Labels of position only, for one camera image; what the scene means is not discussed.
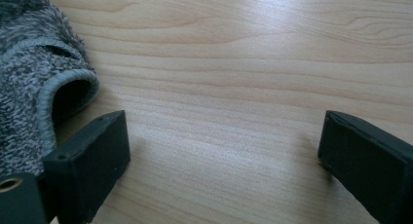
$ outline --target wood grain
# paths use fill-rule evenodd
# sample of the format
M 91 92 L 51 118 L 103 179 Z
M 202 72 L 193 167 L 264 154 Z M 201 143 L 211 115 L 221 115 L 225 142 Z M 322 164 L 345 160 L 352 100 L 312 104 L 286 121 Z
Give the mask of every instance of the wood grain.
M 51 0 L 131 164 L 94 223 L 376 223 L 320 165 L 325 110 L 413 143 L 413 0 Z

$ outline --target speckled knitted sock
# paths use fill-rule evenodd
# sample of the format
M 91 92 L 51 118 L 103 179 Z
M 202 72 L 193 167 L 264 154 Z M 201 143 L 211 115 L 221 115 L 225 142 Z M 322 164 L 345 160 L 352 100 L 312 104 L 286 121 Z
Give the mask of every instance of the speckled knitted sock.
M 86 107 L 98 80 L 67 17 L 47 0 L 0 0 L 0 175 L 43 171 L 54 123 Z

